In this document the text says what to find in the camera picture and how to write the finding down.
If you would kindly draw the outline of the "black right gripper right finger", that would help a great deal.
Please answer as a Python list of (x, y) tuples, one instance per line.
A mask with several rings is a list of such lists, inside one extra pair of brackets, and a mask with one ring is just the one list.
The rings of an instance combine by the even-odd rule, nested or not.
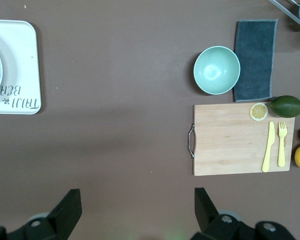
[(194, 211), (200, 232), (193, 240), (294, 240), (281, 224), (259, 221), (250, 227), (227, 213), (219, 213), (205, 188), (194, 189)]

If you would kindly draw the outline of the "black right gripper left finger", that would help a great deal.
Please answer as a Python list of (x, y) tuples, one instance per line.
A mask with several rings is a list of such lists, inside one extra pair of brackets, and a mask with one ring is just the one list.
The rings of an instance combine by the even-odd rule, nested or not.
[(67, 240), (81, 215), (81, 192), (71, 189), (47, 216), (37, 216), (10, 233), (0, 226), (0, 240)]

